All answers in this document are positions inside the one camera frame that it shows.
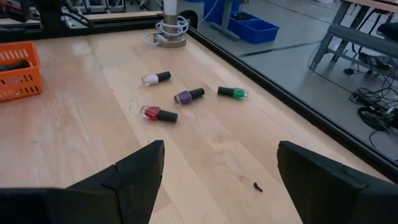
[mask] cable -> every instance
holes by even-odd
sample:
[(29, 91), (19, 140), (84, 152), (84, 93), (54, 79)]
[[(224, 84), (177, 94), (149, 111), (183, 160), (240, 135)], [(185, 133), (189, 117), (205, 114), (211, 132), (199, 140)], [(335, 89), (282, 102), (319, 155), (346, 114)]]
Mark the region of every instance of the cable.
[(217, 3), (218, 3), (218, 0), (216, 0), (216, 2), (214, 3), (214, 6), (210, 9), (210, 11), (207, 13), (207, 15), (206, 15), (201, 21), (199, 21), (198, 26), (199, 26), (205, 19), (207, 19), (207, 17), (210, 15), (210, 13), (213, 11), (213, 9), (216, 7)]
[(318, 72), (316, 72), (314, 69), (312, 69), (312, 68), (310, 67), (311, 58), (312, 58), (312, 56), (315, 54), (315, 52), (318, 50), (319, 46), (320, 46), (320, 43), (318, 44), (318, 47), (315, 48), (315, 50), (312, 52), (310, 58), (308, 59), (308, 62), (307, 62), (308, 69), (310, 69), (313, 73), (319, 75), (320, 77), (326, 79), (326, 80), (329, 81), (330, 83), (333, 83), (333, 84), (335, 84), (336, 86), (342, 88), (343, 90), (347, 91), (348, 93), (352, 93), (352, 91), (348, 90), (347, 88), (341, 86), (341, 85), (338, 84), (338, 83), (335, 83), (335, 82), (331, 81), (330, 79), (328, 79), (327, 77), (324, 77), (323, 75), (319, 74)]
[(384, 81), (380, 90), (371, 91), (363, 87), (358, 88), (348, 98), (350, 102), (364, 106), (379, 105), (381, 108), (384, 108), (385, 110), (388, 110), (391, 104), (398, 103), (398, 98), (388, 98), (386, 96), (390, 92), (393, 92), (396, 96), (398, 96), (398, 92), (391, 88), (394, 79), (392, 80), (392, 82), (388, 81), (388, 78), (394, 74), (397, 68), (395, 68), (393, 71), (390, 70), (390, 74), (388, 76), (385, 76), (383, 74), (379, 75), (384, 77)]
[[(372, 141), (372, 136), (373, 136), (373, 134), (376, 134), (377, 132), (379, 132), (379, 131), (378, 131), (378, 130), (375, 130), (375, 131), (373, 131), (373, 132), (369, 135), (369, 142), (371, 143), (373, 149), (375, 149), (375, 150), (377, 150), (377, 151), (380, 151), (380, 150), (377, 149), (377, 147), (374, 145), (374, 143), (373, 143), (373, 141)], [(395, 133), (395, 132), (393, 132), (393, 131), (391, 131), (391, 130), (389, 130), (389, 129), (387, 130), (387, 132), (388, 132), (389, 134), (393, 134), (393, 135), (395, 135), (396, 137), (398, 137), (398, 134), (397, 134), (397, 133)]]
[(343, 70), (343, 72), (346, 75), (357, 75), (359, 73), (365, 73), (365, 72), (359, 71), (359, 64), (356, 64), (356, 71), (353, 70), (352, 68), (346, 68), (346, 69)]
[[(378, 13), (378, 12), (377, 12), (377, 9), (373, 9), (373, 10), (371, 11), (371, 13), (369, 13), (369, 15), (365, 18), (364, 21), (362, 21), (362, 24), (358, 27), (357, 30), (361, 30), (361, 29), (362, 29), (362, 26), (365, 25), (365, 23), (366, 23), (366, 22), (368, 21), (368, 19), (373, 15), (373, 13), (377, 13), (378, 16), (377, 16), (376, 21), (374, 22), (374, 24), (373, 24), (371, 30), (368, 32), (368, 34), (371, 34), (371, 33), (373, 32), (374, 28), (376, 28), (377, 23), (379, 23), (380, 18), (381, 18), (381, 13)], [(359, 54), (362, 52), (362, 48), (363, 48), (362, 46), (359, 48), (359, 50), (358, 50), (358, 53), (359, 53)], [(354, 44), (354, 43), (351, 44), (351, 50), (352, 50), (354, 53), (356, 53), (356, 51), (355, 51), (355, 44)]]
[(359, 108), (358, 116), (366, 125), (377, 131), (386, 131), (391, 127), (391, 120), (386, 110), (377, 104)]
[[(177, 28), (177, 32), (175, 34), (169, 33), (166, 30), (164, 30), (164, 27)], [(166, 23), (164, 23), (163, 20), (161, 20), (160, 22), (156, 23), (156, 25), (155, 25), (157, 32), (152, 32), (150, 34), (145, 35), (144, 42), (149, 45), (158, 45), (157, 42), (148, 41), (147, 37), (150, 35), (153, 35), (153, 34), (165, 34), (167, 37), (178, 37), (182, 34), (185, 34), (188, 30), (188, 27), (189, 27), (188, 21), (182, 16), (177, 16), (177, 25), (166, 24)]]

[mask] black bottle cap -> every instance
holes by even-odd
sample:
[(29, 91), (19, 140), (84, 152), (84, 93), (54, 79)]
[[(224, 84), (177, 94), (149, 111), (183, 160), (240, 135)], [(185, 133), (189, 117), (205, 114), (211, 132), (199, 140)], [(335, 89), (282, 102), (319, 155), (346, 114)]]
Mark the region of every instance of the black bottle cap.
[(156, 74), (156, 76), (159, 79), (159, 82), (161, 82), (161, 81), (171, 78), (172, 74), (169, 71), (166, 71), (166, 72), (160, 72), (160, 73)]
[(199, 98), (205, 94), (205, 90), (203, 88), (197, 88), (196, 90), (189, 91), (192, 95), (192, 99)]
[(220, 87), (218, 87), (217, 94), (232, 97), (234, 95), (234, 89), (220, 86)]
[(173, 112), (168, 112), (164, 110), (160, 110), (157, 113), (157, 119), (161, 121), (170, 121), (170, 122), (177, 122), (178, 114)]

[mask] black cable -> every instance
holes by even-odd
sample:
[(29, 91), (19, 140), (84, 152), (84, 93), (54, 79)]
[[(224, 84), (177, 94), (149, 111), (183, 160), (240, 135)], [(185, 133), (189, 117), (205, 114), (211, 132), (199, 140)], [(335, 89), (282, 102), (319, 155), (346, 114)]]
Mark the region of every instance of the black cable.
[[(365, 23), (368, 21), (368, 19), (369, 19), (369, 18), (373, 15), (373, 13), (375, 13), (375, 12), (376, 12), (376, 9), (373, 9), (373, 10), (371, 11), (371, 13), (369, 13), (369, 15), (366, 16), (365, 20), (362, 21), (361, 25), (359, 25), (359, 27), (358, 27), (357, 30), (361, 30), (361, 29), (362, 29), (362, 26), (365, 25)], [(352, 50), (354, 53), (356, 53), (356, 51), (355, 51), (355, 44), (354, 44), (354, 43), (351, 44), (351, 50)]]
[(344, 74), (346, 74), (346, 75), (357, 75), (359, 73), (365, 73), (366, 74), (366, 72), (359, 71), (359, 64), (358, 63), (356, 64), (356, 71), (353, 70), (352, 68), (346, 68), (343, 71), (344, 71)]
[[(394, 83), (394, 79), (392, 79), (391, 82), (389, 82), (388, 78), (390, 78), (391, 75), (394, 75), (394, 72), (398, 69), (398, 67), (396, 67), (393, 71), (390, 71), (390, 74), (388, 74), (388, 76), (385, 76), (383, 74), (380, 74), (379, 76), (383, 76), (384, 77), (384, 81), (382, 84), (382, 87), (380, 90), (376, 90), (376, 91), (371, 91), (368, 90), (366, 88), (358, 88), (357, 90), (355, 90), (353, 92), (354, 93), (359, 93), (360, 95), (365, 96), (366, 98), (368, 98), (370, 101), (373, 101), (375, 103), (384, 103), (384, 107), (386, 107), (387, 109), (389, 108), (389, 104), (391, 103), (398, 103), (398, 99), (395, 98), (388, 98), (386, 95), (388, 95), (390, 92), (393, 92), (396, 94), (396, 96), (398, 96), (398, 92), (395, 91), (392, 88), (392, 84)], [(353, 95), (350, 96), (349, 100), (353, 103), (355, 103), (355, 100), (353, 100)]]
[(369, 127), (377, 131), (387, 131), (391, 127), (391, 119), (386, 111), (379, 105), (371, 105), (359, 108), (358, 116)]
[(374, 145), (373, 142), (372, 142), (372, 136), (373, 136), (373, 134), (376, 133), (376, 132), (378, 132), (378, 130), (373, 131), (373, 132), (369, 135), (369, 142), (372, 144), (373, 149), (375, 149), (375, 150), (378, 151), (378, 149), (375, 147), (375, 145)]
[[(381, 18), (381, 13), (378, 13), (378, 14), (377, 14), (377, 19), (376, 19), (376, 21), (374, 21), (374, 24), (373, 24), (371, 30), (369, 30), (369, 32), (368, 32), (369, 35), (371, 35), (371, 33), (373, 32), (374, 28), (376, 28), (377, 24), (378, 24), (379, 21), (380, 21), (380, 18)], [(359, 48), (359, 50), (358, 50), (358, 53), (359, 53), (359, 54), (362, 52), (362, 48), (363, 48), (363, 46), (361, 46), (361, 47)]]
[[(375, 131), (373, 131), (373, 132), (369, 135), (369, 142), (371, 143), (373, 149), (375, 149), (375, 150), (377, 150), (377, 151), (380, 151), (380, 150), (377, 149), (377, 147), (374, 145), (374, 143), (373, 143), (373, 141), (372, 141), (372, 136), (373, 136), (373, 134), (375, 134), (375, 133), (377, 133), (377, 132), (378, 132), (378, 130), (375, 130)], [(389, 133), (389, 134), (393, 134), (393, 135), (395, 135), (396, 137), (398, 137), (398, 134), (395, 133), (395, 132), (393, 132), (393, 131), (391, 131), (391, 130), (388, 130), (388, 133)]]
[(347, 88), (341, 86), (340, 84), (338, 84), (338, 83), (336, 83), (336, 82), (331, 81), (331, 80), (328, 79), (327, 77), (324, 77), (323, 75), (319, 74), (318, 72), (316, 72), (314, 69), (311, 68), (311, 66), (310, 66), (311, 58), (312, 58), (312, 56), (315, 54), (315, 52), (318, 50), (319, 46), (320, 46), (320, 43), (318, 44), (318, 47), (315, 48), (315, 50), (312, 52), (310, 58), (308, 59), (308, 62), (307, 62), (308, 69), (310, 69), (313, 73), (317, 74), (318, 76), (320, 76), (320, 77), (326, 79), (328, 82), (333, 83), (333, 84), (335, 84), (336, 86), (342, 88), (343, 90), (347, 91), (348, 93), (352, 93), (352, 91), (348, 90)]

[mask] purple nail polish bottle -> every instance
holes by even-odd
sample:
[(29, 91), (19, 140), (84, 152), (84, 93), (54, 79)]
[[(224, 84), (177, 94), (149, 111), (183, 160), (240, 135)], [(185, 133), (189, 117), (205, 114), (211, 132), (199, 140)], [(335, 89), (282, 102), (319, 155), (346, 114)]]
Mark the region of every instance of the purple nail polish bottle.
[(178, 104), (188, 104), (191, 103), (194, 99), (199, 98), (205, 94), (205, 90), (203, 88), (197, 88), (192, 91), (183, 91), (174, 96), (174, 102)]

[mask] red nail polish bottle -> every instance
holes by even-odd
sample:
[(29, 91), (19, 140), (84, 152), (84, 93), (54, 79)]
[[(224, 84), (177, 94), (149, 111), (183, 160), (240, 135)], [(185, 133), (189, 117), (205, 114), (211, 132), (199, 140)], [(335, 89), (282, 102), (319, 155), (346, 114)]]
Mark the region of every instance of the red nail polish bottle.
[(170, 121), (177, 122), (178, 114), (164, 111), (158, 106), (143, 106), (141, 108), (141, 115), (151, 121)]

